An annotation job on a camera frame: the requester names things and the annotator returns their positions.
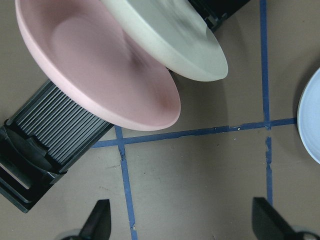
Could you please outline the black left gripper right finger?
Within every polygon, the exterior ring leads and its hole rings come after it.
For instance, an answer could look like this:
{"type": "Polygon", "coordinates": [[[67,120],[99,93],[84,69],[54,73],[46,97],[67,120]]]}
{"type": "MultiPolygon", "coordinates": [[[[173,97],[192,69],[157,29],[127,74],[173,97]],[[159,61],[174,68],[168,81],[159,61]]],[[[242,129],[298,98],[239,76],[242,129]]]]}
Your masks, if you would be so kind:
{"type": "Polygon", "coordinates": [[[284,218],[263,197],[252,200],[251,224],[258,240],[303,240],[284,218]]]}

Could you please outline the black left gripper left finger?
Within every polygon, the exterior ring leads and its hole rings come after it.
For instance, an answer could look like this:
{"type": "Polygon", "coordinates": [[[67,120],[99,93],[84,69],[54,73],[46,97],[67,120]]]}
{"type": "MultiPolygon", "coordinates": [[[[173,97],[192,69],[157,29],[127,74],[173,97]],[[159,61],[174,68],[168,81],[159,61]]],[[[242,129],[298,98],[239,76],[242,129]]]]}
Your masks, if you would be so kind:
{"type": "Polygon", "coordinates": [[[108,240],[111,236],[111,205],[109,199],[98,200],[79,235],[82,240],[108,240]]]}

